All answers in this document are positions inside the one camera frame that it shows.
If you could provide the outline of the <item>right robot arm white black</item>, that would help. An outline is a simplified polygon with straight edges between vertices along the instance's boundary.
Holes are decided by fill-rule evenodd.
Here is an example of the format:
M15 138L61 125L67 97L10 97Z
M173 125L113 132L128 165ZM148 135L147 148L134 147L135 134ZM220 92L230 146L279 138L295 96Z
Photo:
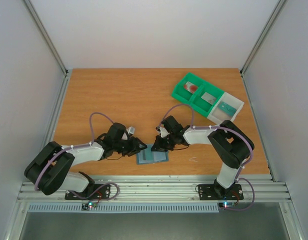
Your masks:
M253 158L255 145L232 121L212 126L183 127L172 115L156 128L152 152L173 151L176 145L211 145L222 161L212 192L218 200L228 197L244 166Z

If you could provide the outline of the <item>red circle card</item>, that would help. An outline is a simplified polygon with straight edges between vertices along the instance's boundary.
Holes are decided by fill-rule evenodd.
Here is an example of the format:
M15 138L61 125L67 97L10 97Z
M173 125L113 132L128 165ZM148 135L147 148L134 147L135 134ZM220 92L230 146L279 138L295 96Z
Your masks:
M190 92L191 94L194 94L198 90L198 86L193 84L192 82L187 81L184 85L183 88Z

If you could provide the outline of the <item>grey card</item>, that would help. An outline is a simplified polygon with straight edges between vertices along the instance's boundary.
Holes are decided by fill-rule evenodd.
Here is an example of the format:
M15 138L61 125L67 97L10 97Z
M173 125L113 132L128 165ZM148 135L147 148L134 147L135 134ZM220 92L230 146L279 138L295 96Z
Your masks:
M201 96L201 99L206 101L207 103L213 105L217 98L211 94L209 94L208 92L204 92L203 95Z

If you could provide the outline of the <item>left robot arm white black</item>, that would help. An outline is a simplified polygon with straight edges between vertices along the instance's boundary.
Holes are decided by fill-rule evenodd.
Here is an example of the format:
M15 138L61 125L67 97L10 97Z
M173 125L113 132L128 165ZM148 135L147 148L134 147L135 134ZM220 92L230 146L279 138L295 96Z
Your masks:
M78 199L90 199L97 192L95 181L84 172L71 172L71 167L106 160L113 153L122 157L140 153L147 145L134 136L134 131L114 122L106 133L88 143L65 146L51 141L25 168L24 176L46 196L65 190Z

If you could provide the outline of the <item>teal card holder wallet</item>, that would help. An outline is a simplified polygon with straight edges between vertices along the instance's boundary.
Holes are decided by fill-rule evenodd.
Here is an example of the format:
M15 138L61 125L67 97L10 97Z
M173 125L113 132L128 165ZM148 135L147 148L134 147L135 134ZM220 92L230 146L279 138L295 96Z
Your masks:
M137 165L147 165L169 161L168 152L152 151L152 146L153 144L147 144L146 149L143 149L136 154Z

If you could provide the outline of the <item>teal card black stripe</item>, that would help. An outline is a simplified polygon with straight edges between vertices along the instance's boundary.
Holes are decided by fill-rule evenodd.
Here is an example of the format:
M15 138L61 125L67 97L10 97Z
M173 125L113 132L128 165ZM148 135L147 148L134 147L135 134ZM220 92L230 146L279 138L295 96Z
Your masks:
M143 150L141 152L140 160L142 162L153 162L154 161L153 152L148 149Z

